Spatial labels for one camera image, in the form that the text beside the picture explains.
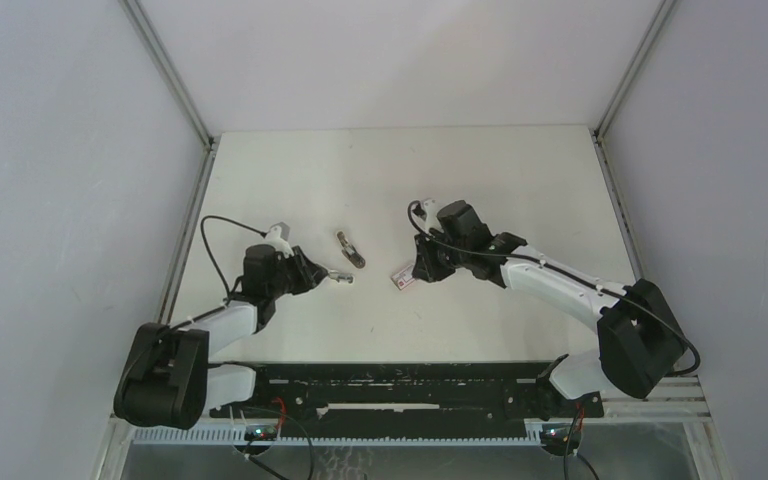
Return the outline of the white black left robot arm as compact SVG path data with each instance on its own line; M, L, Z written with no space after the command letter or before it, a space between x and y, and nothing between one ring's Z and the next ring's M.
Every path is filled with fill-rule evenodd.
M113 400L114 414L138 427L192 428L204 412L234 404L250 417L271 407L271 388L249 367L214 367L231 343L263 330L277 301L317 288L329 275L298 246L248 248L223 303L174 326L146 323L132 342Z

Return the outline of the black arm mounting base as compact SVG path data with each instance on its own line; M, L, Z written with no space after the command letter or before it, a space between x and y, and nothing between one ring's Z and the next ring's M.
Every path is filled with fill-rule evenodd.
M274 418L306 437L502 434L539 421L543 361L491 363L261 363L251 399L212 418Z

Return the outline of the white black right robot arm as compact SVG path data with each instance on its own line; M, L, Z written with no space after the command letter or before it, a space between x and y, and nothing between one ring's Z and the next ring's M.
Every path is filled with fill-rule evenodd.
M608 389L644 399L661 380L699 368L698 349L655 283L625 285L559 263L518 235L492 232L464 200L413 200L406 213L416 232L414 279L436 283L464 269L532 295L595 334L595 348L561 355L538 375L535 402L547 414L565 415L577 400Z

